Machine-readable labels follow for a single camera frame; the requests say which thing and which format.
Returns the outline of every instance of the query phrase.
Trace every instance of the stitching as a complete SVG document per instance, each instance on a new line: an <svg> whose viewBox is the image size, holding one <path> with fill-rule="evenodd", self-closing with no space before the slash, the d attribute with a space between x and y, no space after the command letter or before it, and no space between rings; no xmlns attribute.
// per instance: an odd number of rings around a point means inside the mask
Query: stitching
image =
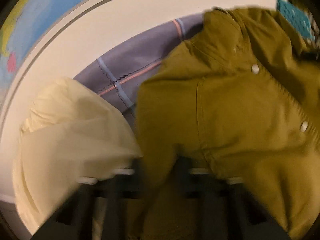
<svg viewBox="0 0 320 240"><path fill-rule="evenodd" d="M207 140L206 140L206 128L205 128L205 122L204 122L204 113L203 113L203 105L202 105L202 94L200 92L201 87L203 85L203 80L199 81L197 84L197 95L196 95L196 113L197 113L197 124L198 124L198 134L199 134L199 143L200 143L200 152L202 153L204 160L206 161L206 163L208 164L208 166L210 167L210 163L207 159L207 152L210 151L208 145L207 145ZM210 155L210 160L212 161L212 163L215 166L215 173L218 173L218 166L216 163L215 158Z"/></svg>
<svg viewBox="0 0 320 240"><path fill-rule="evenodd" d="M211 59L213 59L214 61L216 61L221 67L219 67L221 70L226 70L226 69L228 69L228 70L230 70L228 67L226 67L225 65L223 65L221 62L219 62L216 58L214 58L214 57L212 57L212 56L210 56L209 54L207 54L207 53L205 53L205 52L203 52L202 50L200 50L192 41L189 41L190 43L191 43L191 45L195 48L195 49L197 49L199 52L201 52L202 54L204 54L204 55L206 55L207 57L209 57L209 58L211 58Z"/></svg>
<svg viewBox="0 0 320 240"><path fill-rule="evenodd" d="M114 75L112 74L112 72L108 69L108 67L106 66L106 64L104 63L104 61L102 60L101 57L99 57L97 59L98 64L106 71L108 72L108 75L110 76L110 80L111 78L114 79L115 81L112 81L112 84L117 87L118 91L117 93L122 97L122 99L124 101L126 101L126 105L127 107L131 107L133 105L133 103L131 102L131 100L129 99L129 97L127 96L127 94L124 92L124 90L122 89L121 85L119 84L119 82L116 80L116 78L114 77Z"/></svg>
<svg viewBox="0 0 320 240"><path fill-rule="evenodd" d="M218 12L220 14L220 16L224 17L224 19L229 22L234 28L236 28L238 31L240 28L239 24L233 19L232 15L230 14L230 12L224 10L226 13L223 13L221 10L219 9L215 9L213 12Z"/></svg>
<svg viewBox="0 0 320 240"><path fill-rule="evenodd" d="M152 70L153 68L159 66L159 65L161 64L161 62L162 62L162 60L158 60L157 62L149 65L149 66L146 67L145 69L141 68L141 69L143 69L143 70L141 70L140 72L138 72L138 73L136 73L136 74L134 74L134 75L132 75L132 76L130 76L130 77L127 77L126 79L124 79L124 80L122 80L122 81L120 81L119 84L122 85L122 84L126 83L127 81L129 81L129 80L131 80L131 79L133 79L133 78L136 78L136 77L138 77L138 76L141 76L142 74L144 74L144 73ZM111 88L108 88L107 90L104 90L104 91L102 91L101 93L98 93L98 95L99 95L99 96L102 96L102 95L110 92L110 91L113 90L113 89L116 89L116 87L115 87L114 85L113 85Z"/></svg>
<svg viewBox="0 0 320 240"><path fill-rule="evenodd" d="M289 101L292 103L293 107L295 107L300 115L302 121L308 122L308 129L304 133L310 133L311 136L316 140L316 147L320 144L320 137L317 128L313 125L311 120L308 118L307 114L304 112L300 103L295 99L295 97L259 62L259 65L265 71L265 73L273 80L276 86L279 88L282 95L284 95Z"/></svg>
<svg viewBox="0 0 320 240"><path fill-rule="evenodd" d="M127 79L124 79L124 78L125 78L125 77L128 77L128 76L130 76L130 75L132 75L132 74L135 74L136 72L144 69L146 66L149 66L149 65L153 64L153 63L156 62L156 61L160 61L160 63L161 63L161 60L162 60L162 58L158 58L158 59L152 61L151 63L149 63L149 64L147 64L147 65L145 65L145 66L143 66L143 67L141 67L141 68L139 68L139 69L136 69L136 70L133 71L133 72L129 72L128 74L125 74L125 75L119 77L118 79L116 79L116 81L119 81L119 80L127 80ZM104 73L103 69L102 69L100 66L99 66L99 69L101 70L102 74L106 75L107 78L110 80L108 74L107 74L107 73ZM110 80L109 85L103 87L102 89L99 89L99 90L97 91L97 93L102 92L104 89L106 89L106 88L108 88L108 87L110 87L110 86L112 86L112 81L111 81L111 80Z"/></svg>

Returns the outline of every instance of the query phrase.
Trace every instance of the blue stripe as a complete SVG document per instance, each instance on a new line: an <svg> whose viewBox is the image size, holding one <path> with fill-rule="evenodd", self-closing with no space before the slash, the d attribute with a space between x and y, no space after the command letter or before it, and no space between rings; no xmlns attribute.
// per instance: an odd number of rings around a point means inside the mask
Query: blue stripe
<svg viewBox="0 0 320 240"><path fill-rule="evenodd" d="M98 58L98 63L100 64L100 66L107 72L109 78L111 79L112 82L114 82L115 86L118 89L118 95L122 98L122 100L125 102L125 105L127 106L127 108L130 108L131 106L133 106L133 103L131 102L131 100L128 98L127 94L123 91L121 85L119 84L119 82L117 81L117 79L115 78L115 76L112 74L112 72L110 71L110 69L106 66L106 64L103 62L103 60L101 59L101 57Z"/></svg>
<svg viewBox="0 0 320 240"><path fill-rule="evenodd" d="M186 29L184 27L183 21L180 20L179 18L177 18L176 20L180 24L181 31L182 31L182 36L183 36L183 39L185 39L187 34L186 34Z"/></svg>

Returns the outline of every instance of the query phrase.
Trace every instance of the garment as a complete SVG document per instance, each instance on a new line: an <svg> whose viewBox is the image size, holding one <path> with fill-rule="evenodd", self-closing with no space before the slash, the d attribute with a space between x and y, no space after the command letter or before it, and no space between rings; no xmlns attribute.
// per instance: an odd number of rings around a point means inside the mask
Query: garment
<svg viewBox="0 0 320 240"><path fill-rule="evenodd" d="M202 29L202 14L185 16L144 31L101 55L75 80L117 108L134 130L141 83L159 71L162 59Z"/></svg>
<svg viewBox="0 0 320 240"><path fill-rule="evenodd" d="M107 179L141 156L122 114L80 83L59 79L33 102L13 165L18 214L31 234L78 187L80 177ZM105 204L99 200L94 239Z"/></svg>
<svg viewBox="0 0 320 240"><path fill-rule="evenodd" d="M194 239L196 208L170 186L177 143L217 178L241 177L292 239L306 234L320 211L320 65L300 60L303 51L279 12L205 13L204 29L138 91L150 196L130 211L129 234Z"/></svg>

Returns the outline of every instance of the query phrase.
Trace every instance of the gray fabric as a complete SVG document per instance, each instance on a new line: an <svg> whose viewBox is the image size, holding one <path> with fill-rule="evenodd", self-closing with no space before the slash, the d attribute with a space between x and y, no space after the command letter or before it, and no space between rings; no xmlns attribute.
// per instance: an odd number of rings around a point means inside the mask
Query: gray fabric
<svg viewBox="0 0 320 240"><path fill-rule="evenodd" d="M196 14L147 30L103 54L74 79L119 109L134 127L132 104L138 87L158 71L161 60L183 39L202 29L202 22L202 14Z"/></svg>

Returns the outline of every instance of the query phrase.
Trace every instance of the coat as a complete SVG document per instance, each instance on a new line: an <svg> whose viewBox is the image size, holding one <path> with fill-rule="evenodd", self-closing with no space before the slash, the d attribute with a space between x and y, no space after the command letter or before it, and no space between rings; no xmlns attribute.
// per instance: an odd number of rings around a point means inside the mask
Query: coat
<svg viewBox="0 0 320 240"><path fill-rule="evenodd" d="M23 224L33 235L81 177L108 179L114 169L130 166L130 159L140 156L120 111L75 80L56 80L33 101L20 131L12 178ZM101 239L104 211L100 199L93 240Z"/></svg>
<svg viewBox="0 0 320 240"><path fill-rule="evenodd" d="M149 197L129 205L129 234L194 239L196 204L170 172L179 143L195 167L241 177L292 239L320 211L320 64L279 12L261 8L204 14L138 92L137 138Z"/></svg>

